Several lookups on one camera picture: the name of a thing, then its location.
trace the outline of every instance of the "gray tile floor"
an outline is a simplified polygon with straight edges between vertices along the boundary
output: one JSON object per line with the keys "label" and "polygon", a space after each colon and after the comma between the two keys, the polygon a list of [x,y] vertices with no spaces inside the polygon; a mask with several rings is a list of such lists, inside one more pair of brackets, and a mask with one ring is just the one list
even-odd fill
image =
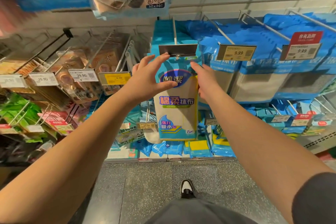
{"label": "gray tile floor", "polygon": [[258,223],[286,223],[237,160],[103,164],[71,224],[144,223],[191,179],[196,196]]}

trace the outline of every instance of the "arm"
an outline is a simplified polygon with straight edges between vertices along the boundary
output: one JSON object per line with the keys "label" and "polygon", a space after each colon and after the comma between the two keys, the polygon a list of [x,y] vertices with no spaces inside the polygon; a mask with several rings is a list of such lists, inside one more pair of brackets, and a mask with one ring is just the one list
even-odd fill
{"label": "arm", "polygon": [[218,85],[213,70],[196,63],[199,93],[214,112],[246,172],[292,223],[296,192],[313,175],[333,172],[290,137],[251,115]]}
{"label": "arm", "polygon": [[120,126],[141,101],[176,86],[155,82],[169,55],[142,59],[94,114],[0,191],[0,223],[67,223],[94,183]]}

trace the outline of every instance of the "black and white sneaker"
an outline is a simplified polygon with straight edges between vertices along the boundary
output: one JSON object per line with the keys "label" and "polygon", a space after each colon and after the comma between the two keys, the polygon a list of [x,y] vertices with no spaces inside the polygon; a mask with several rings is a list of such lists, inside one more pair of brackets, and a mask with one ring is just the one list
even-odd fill
{"label": "black and white sneaker", "polygon": [[191,180],[184,179],[181,183],[181,198],[191,199],[196,198],[194,195],[194,186]]}

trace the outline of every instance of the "left hand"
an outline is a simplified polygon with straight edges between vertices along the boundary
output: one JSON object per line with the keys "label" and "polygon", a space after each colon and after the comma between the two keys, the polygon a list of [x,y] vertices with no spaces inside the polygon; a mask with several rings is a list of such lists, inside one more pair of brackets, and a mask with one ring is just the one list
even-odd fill
{"label": "left hand", "polygon": [[120,91],[125,92],[134,101],[141,103],[154,97],[162,91],[169,90],[177,86],[177,82],[167,81],[157,83],[155,76],[161,64],[168,60],[170,55],[166,52],[159,57],[155,55],[146,56],[136,64],[132,70],[132,77],[122,87]]}

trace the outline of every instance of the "right hand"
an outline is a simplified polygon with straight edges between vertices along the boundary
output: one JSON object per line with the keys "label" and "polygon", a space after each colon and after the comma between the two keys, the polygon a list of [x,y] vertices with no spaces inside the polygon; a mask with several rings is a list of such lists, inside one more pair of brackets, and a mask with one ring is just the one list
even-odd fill
{"label": "right hand", "polygon": [[215,71],[206,64],[200,66],[195,62],[190,62],[190,65],[197,73],[199,85],[198,93],[201,98],[207,99],[207,96],[214,90],[214,88],[219,87],[216,81]]}

